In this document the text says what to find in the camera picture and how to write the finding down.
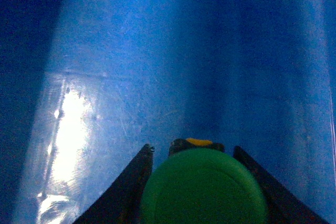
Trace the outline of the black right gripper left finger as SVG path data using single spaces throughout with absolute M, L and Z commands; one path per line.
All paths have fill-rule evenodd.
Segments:
M 110 187 L 74 223 L 139 223 L 139 206 L 151 176 L 154 147 L 145 144 Z

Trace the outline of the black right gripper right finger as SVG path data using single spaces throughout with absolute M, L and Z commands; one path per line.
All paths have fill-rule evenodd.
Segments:
M 269 223 L 327 223 L 240 146 L 235 146 L 233 157 L 242 163 L 258 182 L 267 202 Z

